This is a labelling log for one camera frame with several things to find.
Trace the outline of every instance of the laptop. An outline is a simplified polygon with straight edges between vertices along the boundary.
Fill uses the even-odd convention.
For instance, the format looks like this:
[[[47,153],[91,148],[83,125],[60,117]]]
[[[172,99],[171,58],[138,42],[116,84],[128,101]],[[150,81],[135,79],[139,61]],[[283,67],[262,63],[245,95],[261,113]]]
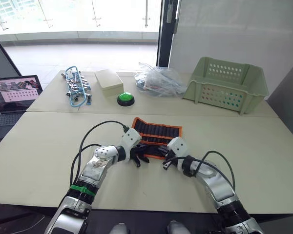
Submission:
[[[41,92],[36,75],[0,78],[0,141]]]

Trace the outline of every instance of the black cable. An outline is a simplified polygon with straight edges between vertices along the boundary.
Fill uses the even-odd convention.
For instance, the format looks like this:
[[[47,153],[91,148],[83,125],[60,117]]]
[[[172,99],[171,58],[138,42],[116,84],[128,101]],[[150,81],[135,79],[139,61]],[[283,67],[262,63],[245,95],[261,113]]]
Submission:
[[[211,153],[218,154],[220,157],[223,158],[223,160],[224,160],[224,161],[226,162],[226,164],[228,165],[228,167],[229,167],[229,169],[230,169],[231,177],[232,177],[232,187],[233,187],[233,189],[235,190],[235,178],[234,178],[234,173],[233,173],[233,170],[232,170],[232,167],[231,167],[229,161],[226,159],[225,156],[223,156],[223,155],[222,155],[221,153],[219,153],[218,151],[211,150],[211,151],[208,151],[208,152],[204,155],[204,157],[201,159],[202,162],[204,162],[205,159],[206,159],[206,157],[207,157],[209,154],[211,154]],[[200,167],[201,167],[201,165],[202,165],[202,162],[200,162],[200,164],[199,164],[198,167],[196,168],[196,170],[195,170],[195,172],[194,172],[195,175],[196,175],[196,173],[199,171],[199,169],[200,169]]]
[[[87,145],[85,147],[82,148],[82,151],[84,151],[85,149],[91,147],[91,146],[98,146],[98,147],[101,147],[102,145],[99,145],[99,144],[90,144],[90,145]],[[79,153],[76,154],[76,156],[74,157],[74,160],[72,162],[72,167],[70,168],[70,181],[69,181],[69,186],[71,186],[73,184],[73,174],[74,174],[74,166],[75,166],[75,162],[78,158],[78,155]]]
[[[166,161],[163,162],[163,165],[168,163],[168,162],[171,162],[171,161],[174,161],[174,160],[179,160],[179,159],[188,159],[187,157],[173,157],[171,159],[168,159]],[[208,165],[209,167],[213,168],[214,170],[216,170],[219,174],[222,175],[222,177],[232,186],[230,180],[225,176],[225,174],[223,174],[217,167],[209,164],[208,162],[203,162],[202,160],[199,160],[199,159],[196,159],[196,158],[191,158],[191,160],[193,161],[196,161],[196,162],[202,162],[203,164],[206,164]]]
[[[76,173],[76,176],[75,176],[75,179],[74,179],[74,184],[77,182],[77,179],[78,179],[78,176],[79,176],[79,172],[80,172],[80,165],[81,165],[81,159],[82,159],[82,148],[83,148],[83,144],[84,144],[84,140],[86,139],[86,137],[89,135],[89,133],[99,127],[100,125],[102,124],[105,124],[105,123],[118,123],[120,125],[122,125],[123,129],[124,130],[127,130],[129,129],[127,126],[125,126],[124,124],[118,122],[118,121],[114,121],[114,120],[107,120],[107,121],[104,121],[104,122],[101,122],[99,124],[97,124],[96,126],[92,127],[83,137],[81,143],[80,143],[80,147],[79,147],[79,152],[78,152],[78,167],[77,167],[77,173]]]

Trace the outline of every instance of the laptop screen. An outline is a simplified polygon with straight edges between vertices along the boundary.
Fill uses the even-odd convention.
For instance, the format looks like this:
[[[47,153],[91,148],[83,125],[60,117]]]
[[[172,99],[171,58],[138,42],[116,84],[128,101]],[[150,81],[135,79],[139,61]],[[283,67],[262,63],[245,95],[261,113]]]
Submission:
[[[0,112],[26,111],[41,92],[37,76],[0,78]]]

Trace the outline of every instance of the green push button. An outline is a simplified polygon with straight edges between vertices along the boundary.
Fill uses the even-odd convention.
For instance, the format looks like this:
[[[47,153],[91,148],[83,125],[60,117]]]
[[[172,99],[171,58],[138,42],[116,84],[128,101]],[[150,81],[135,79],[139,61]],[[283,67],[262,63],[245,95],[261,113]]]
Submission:
[[[122,94],[119,94],[117,97],[117,103],[121,106],[131,106],[134,104],[135,98],[131,93],[125,92]]]

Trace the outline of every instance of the cable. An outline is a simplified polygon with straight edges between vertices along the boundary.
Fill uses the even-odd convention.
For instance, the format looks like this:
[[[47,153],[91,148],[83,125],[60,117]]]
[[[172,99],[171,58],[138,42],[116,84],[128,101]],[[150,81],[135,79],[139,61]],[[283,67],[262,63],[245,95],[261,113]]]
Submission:
[[[208,152],[204,155],[204,157],[201,159],[202,162],[204,162],[205,159],[206,159],[206,157],[207,157],[209,154],[211,154],[211,153],[218,154],[220,157],[223,158],[223,160],[224,160],[224,161],[226,162],[226,164],[228,165],[228,167],[229,167],[229,169],[230,169],[230,173],[231,173],[231,178],[232,178],[232,187],[233,187],[233,189],[235,190],[235,178],[234,178],[234,173],[233,173],[233,170],[232,170],[232,167],[231,167],[229,161],[226,159],[225,156],[223,156],[223,155],[222,155],[221,153],[219,153],[218,151],[211,150],[211,151],[208,151]],[[196,168],[196,170],[195,170],[195,172],[194,172],[195,175],[196,175],[196,173],[199,171],[199,169],[200,169],[200,167],[201,167],[201,165],[202,165],[202,162],[200,162],[200,164],[199,164],[198,167]]]
[[[76,172],[76,176],[75,176],[75,179],[74,179],[74,184],[77,182],[77,179],[78,179],[78,176],[79,176],[79,172],[80,172],[80,165],[81,165],[81,159],[82,159],[82,148],[83,148],[84,140],[86,139],[86,137],[89,135],[89,133],[90,133],[93,129],[95,129],[95,128],[97,128],[97,127],[99,127],[100,125],[105,124],[105,123],[118,123],[118,124],[122,125],[124,131],[127,131],[127,130],[129,129],[126,125],[124,125],[124,124],[122,124],[122,123],[120,123],[120,122],[118,122],[118,121],[114,121],[114,120],[107,120],[107,121],[101,122],[101,123],[97,124],[96,126],[92,127],[92,128],[91,128],[91,129],[90,129],[90,130],[84,135],[84,137],[83,137],[83,139],[82,139],[82,141],[81,141],[81,143],[80,143],[79,152],[78,152],[78,167],[77,167],[77,172]]]
[[[168,163],[168,162],[171,162],[171,161],[174,161],[174,160],[179,160],[179,159],[188,159],[187,157],[173,157],[171,159],[168,159],[166,161],[163,162],[163,165]],[[196,161],[196,162],[202,162],[203,164],[205,165],[208,165],[209,167],[213,168],[214,170],[216,170],[219,174],[222,175],[222,177],[232,186],[230,180],[225,176],[225,174],[223,174],[217,167],[209,164],[208,162],[204,162],[202,160],[199,160],[199,159],[196,159],[196,158],[191,158],[191,160],[193,161]]]
[[[82,148],[82,151],[84,151],[85,149],[91,147],[91,146],[98,146],[98,147],[101,147],[102,145],[99,145],[99,144],[90,144],[90,145],[87,145],[85,147]],[[75,166],[75,162],[78,158],[78,155],[79,153],[76,154],[76,156],[74,157],[74,160],[72,162],[72,167],[70,168],[70,181],[69,181],[69,186],[71,186],[73,184],[73,174],[74,174],[74,166]]]
[[[33,227],[37,226],[44,218],[45,218],[45,216],[43,216],[37,223],[35,223],[33,226],[31,226],[29,228],[26,228],[24,230],[21,230],[21,231],[18,231],[18,232],[14,232],[14,233],[8,233],[8,234],[18,234],[18,233],[26,232],[26,231],[32,229]]]

